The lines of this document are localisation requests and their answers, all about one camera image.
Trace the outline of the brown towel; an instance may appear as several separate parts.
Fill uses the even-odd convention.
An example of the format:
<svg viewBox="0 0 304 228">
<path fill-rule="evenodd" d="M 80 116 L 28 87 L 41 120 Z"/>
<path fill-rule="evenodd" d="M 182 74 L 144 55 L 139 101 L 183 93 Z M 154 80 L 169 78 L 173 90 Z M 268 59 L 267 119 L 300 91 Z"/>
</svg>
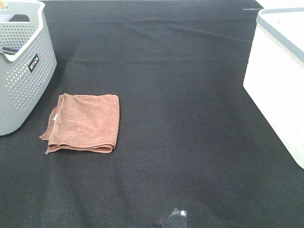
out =
<svg viewBox="0 0 304 228">
<path fill-rule="evenodd" d="M 117 95 L 69 95 L 58 97 L 46 131 L 46 154 L 60 149 L 111 153 L 116 148 L 120 122 Z"/>
</svg>

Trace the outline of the black table cloth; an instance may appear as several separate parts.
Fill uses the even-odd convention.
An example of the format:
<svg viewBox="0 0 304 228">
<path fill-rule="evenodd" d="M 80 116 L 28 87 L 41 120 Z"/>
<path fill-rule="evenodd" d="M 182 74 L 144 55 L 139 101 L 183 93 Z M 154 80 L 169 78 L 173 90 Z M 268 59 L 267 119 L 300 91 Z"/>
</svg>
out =
<svg viewBox="0 0 304 228">
<path fill-rule="evenodd" d="M 301 228 L 304 171 L 243 88 L 254 0 L 46 1 L 55 73 L 0 139 L 3 228 Z M 63 93 L 119 96 L 116 149 L 45 154 Z"/>
</svg>

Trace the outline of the clear tape piece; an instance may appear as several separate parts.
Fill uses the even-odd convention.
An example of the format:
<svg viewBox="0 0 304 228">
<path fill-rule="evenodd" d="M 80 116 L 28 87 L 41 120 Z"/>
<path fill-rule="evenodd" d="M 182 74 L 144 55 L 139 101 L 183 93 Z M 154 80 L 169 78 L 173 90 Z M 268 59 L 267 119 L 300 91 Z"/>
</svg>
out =
<svg viewBox="0 0 304 228">
<path fill-rule="evenodd" d="M 151 228 L 187 228 L 187 211 L 175 208 L 173 212 L 162 221 L 153 222 Z"/>
</svg>

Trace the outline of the white storage box grey rim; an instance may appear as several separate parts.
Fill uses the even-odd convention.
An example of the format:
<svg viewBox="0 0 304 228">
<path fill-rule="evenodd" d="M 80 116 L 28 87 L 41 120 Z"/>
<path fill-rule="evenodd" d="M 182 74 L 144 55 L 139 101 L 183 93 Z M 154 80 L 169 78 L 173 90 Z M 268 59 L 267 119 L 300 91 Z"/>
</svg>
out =
<svg viewBox="0 0 304 228">
<path fill-rule="evenodd" d="M 304 166 L 304 9 L 262 9 L 243 87 L 295 162 Z"/>
</svg>

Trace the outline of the grey perforated plastic basket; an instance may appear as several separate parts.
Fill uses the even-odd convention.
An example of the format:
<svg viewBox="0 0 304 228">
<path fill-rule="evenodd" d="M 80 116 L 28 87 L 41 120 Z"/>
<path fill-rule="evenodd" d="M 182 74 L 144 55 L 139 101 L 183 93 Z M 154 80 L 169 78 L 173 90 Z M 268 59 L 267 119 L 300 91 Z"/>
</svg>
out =
<svg viewBox="0 0 304 228">
<path fill-rule="evenodd" d="M 48 86 L 57 61 L 41 1 L 2 0 L 1 15 L 24 15 L 28 21 L 0 23 L 0 134 L 19 129 Z"/>
</svg>

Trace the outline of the dark item inside basket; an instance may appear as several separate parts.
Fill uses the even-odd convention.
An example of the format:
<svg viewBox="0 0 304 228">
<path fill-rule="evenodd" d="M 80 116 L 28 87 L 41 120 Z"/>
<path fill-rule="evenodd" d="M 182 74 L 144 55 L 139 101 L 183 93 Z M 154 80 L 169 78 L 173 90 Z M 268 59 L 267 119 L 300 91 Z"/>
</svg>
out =
<svg viewBox="0 0 304 228">
<path fill-rule="evenodd" d="M 19 48 L 2 47 L 0 51 L 6 55 L 15 55 L 18 53 Z"/>
</svg>

